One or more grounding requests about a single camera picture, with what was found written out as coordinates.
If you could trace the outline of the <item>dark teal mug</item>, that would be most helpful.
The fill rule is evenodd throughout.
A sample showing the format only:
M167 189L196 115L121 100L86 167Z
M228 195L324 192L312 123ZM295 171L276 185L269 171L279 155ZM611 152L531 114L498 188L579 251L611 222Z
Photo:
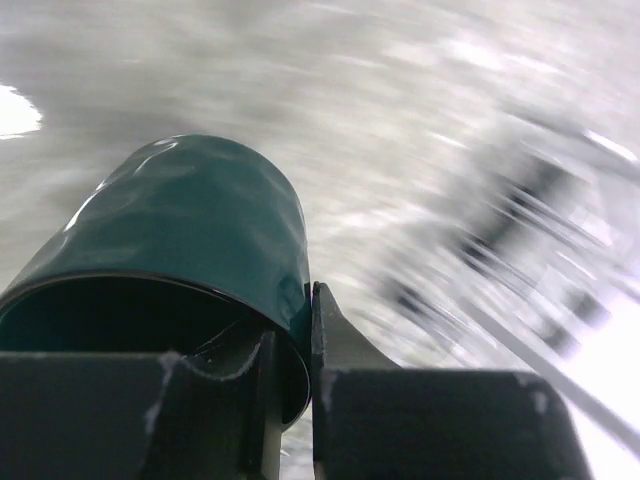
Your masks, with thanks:
M236 141L177 135L132 153L9 284L1 347L194 355L231 328L272 329L290 426L311 395L310 317L289 180Z

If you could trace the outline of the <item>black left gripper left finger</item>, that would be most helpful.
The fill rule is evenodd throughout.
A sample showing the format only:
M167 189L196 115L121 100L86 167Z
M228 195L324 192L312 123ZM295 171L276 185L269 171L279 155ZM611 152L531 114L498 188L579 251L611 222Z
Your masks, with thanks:
M277 340L210 357L5 353L5 479L274 479Z

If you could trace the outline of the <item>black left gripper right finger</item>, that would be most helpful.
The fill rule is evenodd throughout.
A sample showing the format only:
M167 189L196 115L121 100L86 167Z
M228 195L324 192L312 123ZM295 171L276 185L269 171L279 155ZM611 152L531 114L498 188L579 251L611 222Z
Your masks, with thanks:
M588 479L565 402L540 376L403 368L330 288L312 290L314 473L319 479Z

